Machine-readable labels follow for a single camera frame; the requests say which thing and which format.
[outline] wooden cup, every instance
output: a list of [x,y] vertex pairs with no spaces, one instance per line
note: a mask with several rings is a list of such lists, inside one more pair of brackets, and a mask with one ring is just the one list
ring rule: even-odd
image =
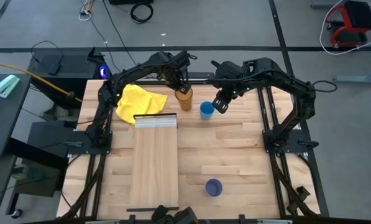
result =
[[175,98],[177,98],[178,103],[183,111],[190,111],[192,109],[192,95],[193,90],[190,88],[186,94],[182,94],[179,91],[174,92]]

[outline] blue light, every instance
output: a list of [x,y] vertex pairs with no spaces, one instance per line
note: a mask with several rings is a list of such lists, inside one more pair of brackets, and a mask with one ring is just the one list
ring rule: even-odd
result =
[[106,66],[105,63],[102,64],[101,67],[99,68],[99,76],[102,79],[107,79],[108,78],[108,73],[109,73],[108,66]]

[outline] wheel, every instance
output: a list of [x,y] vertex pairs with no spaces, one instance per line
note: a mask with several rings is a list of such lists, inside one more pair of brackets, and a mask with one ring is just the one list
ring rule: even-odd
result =
[[11,215],[11,218],[17,219],[22,215],[22,210],[21,209],[15,209],[14,213]]

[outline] wooden cutting board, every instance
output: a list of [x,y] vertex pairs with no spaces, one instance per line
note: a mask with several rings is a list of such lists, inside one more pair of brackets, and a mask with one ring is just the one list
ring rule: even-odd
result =
[[135,119],[131,208],[178,207],[176,116]]

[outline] wooden board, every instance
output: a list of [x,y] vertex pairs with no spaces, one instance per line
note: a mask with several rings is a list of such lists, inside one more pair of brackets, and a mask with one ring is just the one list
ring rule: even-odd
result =
[[178,207],[177,150],[175,116],[135,120],[131,208]]
[[[92,120],[98,101],[100,80],[88,82],[79,122]],[[164,113],[177,113],[178,120],[178,203],[180,209],[191,206],[200,219],[278,218],[278,206],[268,155],[263,148],[263,122],[257,91],[250,91],[233,100],[225,114],[217,111],[209,121],[199,118],[202,102],[213,101],[217,89],[209,85],[193,85],[191,111],[182,111],[174,91],[165,86],[143,86],[147,91],[168,95]],[[290,95],[272,88],[279,122],[287,116],[293,105]],[[272,127],[268,98],[264,91],[268,119]],[[78,129],[86,129],[81,124]],[[126,212],[130,207],[132,184],[134,128],[117,116],[112,119],[112,151],[106,159],[103,189],[99,204],[99,219],[150,219],[152,212]],[[306,204],[319,213],[313,182],[308,166],[294,154],[288,154],[291,183],[294,188],[303,185],[311,193]],[[72,163],[66,174],[63,192],[73,203],[83,189],[88,156]],[[223,193],[211,198],[204,192],[210,178],[223,183]],[[285,189],[282,188],[288,204]],[[58,214],[68,206],[62,200]]]

